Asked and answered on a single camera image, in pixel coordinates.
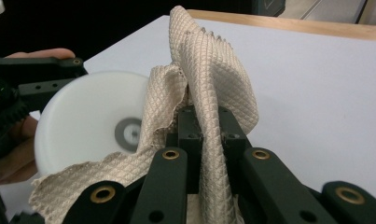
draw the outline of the white table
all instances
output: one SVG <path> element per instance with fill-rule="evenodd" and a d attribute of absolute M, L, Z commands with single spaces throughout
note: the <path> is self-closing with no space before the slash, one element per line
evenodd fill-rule
<path fill-rule="evenodd" d="M 253 146 L 274 151 L 313 189 L 344 180 L 376 197 L 376 41 L 197 23 L 231 43 L 251 78 L 259 110 L 248 135 Z M 149 76 L 152 67 L 171 61 L 168 24 L 169 17 L 158 18 L 86 61 L 86 68 Z"/>

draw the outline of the finger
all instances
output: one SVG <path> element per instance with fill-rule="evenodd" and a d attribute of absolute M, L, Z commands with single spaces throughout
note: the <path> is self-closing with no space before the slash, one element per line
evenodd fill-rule
<path fill-rule="evenodd" d="M 27 139 L 0 159 L 0 180 L 13 175 L 28 163 L 35 160 L 34 138 Z"/>
<path fill-rule="evenodd" d="M 18 52 L 7 56 L 7 58 L 48 58 L 58 59 L 75 58 L 75 53 L 70 49 L 44 49 L 30 53 Z"/>
<path fill-rule="evenodd" d="M 35 161 L 31 161 L 13 175 L 10 175 L 4 179 L 0 179 L 0 185 L 13 184 L 21 181 L 28 180 L 37 172 Z"/>
<path fill-rule="evenodd" d="M 10 137 L 20 143 L 35 136 L 38 121 L 31 116 L 17 122 L 9 131 Z"/>

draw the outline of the crumpled cloth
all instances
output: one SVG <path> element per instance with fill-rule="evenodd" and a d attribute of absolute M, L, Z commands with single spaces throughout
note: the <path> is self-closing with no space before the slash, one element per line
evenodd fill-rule
<path fill-rule="evenodd" d="M 128 186 L 147 173 L 176 111 L 195 105 L 204 136 L 199 195 L 188 196 L 188 223 L 240 223 L 221 145 L 218 107 L 231 110 L 245 134 L 258 122 L 256 99 L 242 64 L 220 36 L 201 28 L 182 7 L 170 14 L 170 65 L 151 70 L 137 152 L 112 153 L 37 179 L 30 205 L 47 223 L 62 223 L 80 193 L 103 180 Z"/>

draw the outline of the white disc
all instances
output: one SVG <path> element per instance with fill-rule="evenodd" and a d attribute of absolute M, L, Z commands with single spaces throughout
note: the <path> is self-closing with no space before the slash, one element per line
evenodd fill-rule
<path fill-rule="evenodd" d="M 35 134 L 41 175 L 138 145 L 147 77 L 110 72 L 77 78 L 49 101 Z"/>

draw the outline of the textured cloth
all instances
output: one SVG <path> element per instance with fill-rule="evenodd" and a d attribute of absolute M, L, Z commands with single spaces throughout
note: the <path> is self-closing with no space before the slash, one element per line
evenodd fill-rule
<path fill-rule="evenodd" d="M 231 110 L 245 133 L 258 122 L 248 75 L 230 44 L 205 32 L 182 7 L 170 14 L 172 62 L 152 69 L 140 143 L 133 155 L 113 153 L 103 161 L 73 165 L 34 182 L 30 204 L 47 223 L 62 223 L 89 185 L 113 180 L 124 186 L 145 175 L 154 153 L 174 132 L 178 108 L 194 104 L 204 136 L 199 195 L 188 196 L 188 223 L 237 223 L 237 209 L 221 145 L 217 110 Z"/>

